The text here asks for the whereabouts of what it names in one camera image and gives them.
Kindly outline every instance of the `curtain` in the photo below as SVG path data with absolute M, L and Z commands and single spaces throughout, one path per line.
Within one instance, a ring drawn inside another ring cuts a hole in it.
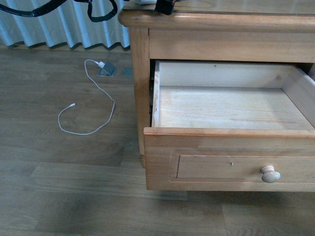
M 49 0 L 0 0 L 8 7 L 30 11 Z M 116 0 L 118 9 L 124 5 Z M 46 43 L 49 47 L 67 43 L 73 47 L 82 43 L 87 48 L 95 44 L 110 47 L 121 43 L 130 45 L 128 29 L 118 22 L 116 15 L 107 22 L 93 23 L 87 15 L 88 4 L 68 0 L 56 10 L 40 17 L 27 18 L 0 11 L 0 42 L 7 46 L 24 41 L 27 46 Z M 112 10 L 108 0 L 93 1 L 93 16 L 103 16 Z

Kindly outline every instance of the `white cable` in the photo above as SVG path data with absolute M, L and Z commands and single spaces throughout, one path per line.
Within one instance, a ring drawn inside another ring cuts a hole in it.
M 93 134 L 93 133 L 95 133 L 96 131 L 98 131 L 99 129 L 101 129 L 102 127 L 104 127 L 105 125 L 107 125 L 108 122 L 111 120 L 111 118 L 112 118 L 112 116 L 113 116 L 113 113 L 114 113 L 115 104 L 116 104 L 116 103 L 115 103 L 115 100 L 114 100 L 106 91 L 104 91 L 103 89 L 101 89 L 101 88 L 98 86 L 98 84 L 89 76 L 88 70 L 87 70 L 87 62 L 88 62 L 88 61 L 93 61 L 93 62 L 94 62 L 95 64 L 97 64 L 100 68 L 103 68 L 103 66 L 104 66 L 105 64 L 104 64 L 102 61 L 101 61 L 101 62 L 97 62 L 97 61 L 95 61 L 95 60 L 87 59 L 87 60 L 84 62 L 84 68 L 85 68 L 85 73 L 87 74 L 88 78 L 96 85 L 96 87 L 97 87 L 98 89 L 100 89 L 102 92 L 104 92 L 104 93 L 110 98 L 110 100 L 113 101 L 112 112 L 111 112 L 111 114 L 110 114 L 109 119 L 107 120 L 107 122 L 104 123 L 103 125 L 101 125 L 101 126 L 100 126 L 99 128 L 97 128 L 96 130 L 94 130 L 94 131 L 92 131 L 92 132 L 90 132 L 90 133 L 83 133 L 83 134 L 81 134 L 81 133 L 75 133 L 75 132 L 71 132 L 71 131 L 68 131 L 68 130 L 63 129 L 63 128 L 61 127 L 61 124 L 60 124 L 60 115 L 61 115 L 65 110 L 67 110 L 68 108 L 74 107 L 74 106 L 75 106 L 75 103 L 72 103 L 71 105 L 69 105 L 69 106 L 67 106 L 66 108 L 64 108 L 64 109 L 59 113 L 59 115 L 58 115 L 58 124 L 59 124 L 60 129 L 61 129 L 62 131 L 64 131 L 64 132 L 66 132 L 66 133 L 69 133 L 69 134 L 76 134 L 76 135 L 90 135 L 90 134 Z

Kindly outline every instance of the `closed drawer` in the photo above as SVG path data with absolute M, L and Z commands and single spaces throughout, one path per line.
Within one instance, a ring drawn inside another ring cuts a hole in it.
M 298 68 L 157 62 L 153 104 L 148 189 L 315 191 L 315 82 Z

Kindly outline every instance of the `drawer knob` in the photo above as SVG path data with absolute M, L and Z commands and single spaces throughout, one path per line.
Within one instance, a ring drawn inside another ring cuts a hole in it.
M 275 171 L 275 168 L 273 166 L 264 166 L 263 168 L 261 168 L 260 172 L 263 173 L 261 179 L 265 183 L 277 182 L 281 177 L 280 173 Z

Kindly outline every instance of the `black cable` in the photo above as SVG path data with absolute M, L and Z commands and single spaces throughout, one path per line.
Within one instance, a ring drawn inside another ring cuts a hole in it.
M 112 19 L 117 14 L 118 8 L 117 8 L 116 2 L 114 0 L 109 0 L 109 1 L 113 5 L 113 10 L 111 12 L 109 12 L 108 14 L 106 14 L 105 16 L 99 16 L 99 17 L 93 17 L 92 16 L 93 6 L 92 6 L 92 2 L 89 2 L 88 16 L 92 22 L 108 21 L 108 20 Z
M 24 16 L 24 17 L 38 17 L 45 15 L 53 10 L 55 10 L 57 7 L 62 5 L 67 0 L 51 0 L 50 2 L 42 5 L 39 8 L 36 8 L 33 11 L 20 11 L 16 9 L 12 9 L 10 7 L 4 6 L 0 4 L 0 10 L 5 11 L 7 13 L 17 15 L 17 16 Z
M 10 13 L 10 14 L 13 14 L 13 15 L 17 15 L 17 16 L 38 17 L 38 16 L 43 16 L 43 15 L 55 10 L 56 8 L 61 6 L 66 1 L 67 0 L 50 0 L 50 2 L 42 5 L 39 8 L 34 9 L 33 11 L 20 11 L 20 10 L 12 9 L 10 7 L 7 7 L 7 6 L 0 4 L 0 10 L 5 11 L 5 12 Z M 89 4 L 88 16 L 92 22 L 108 21 L 108 20 L 112 19 L 118 12 L 118 7 L 117 7 L 115 0 L 109 0 L 112 3 L 113 10 L 111 10 L 105 16 L 93 17 L 92 16 L 92 11 L 93 11 L 92 1 L 93 0 L 74 0 L 74 1 L 87 2 Z

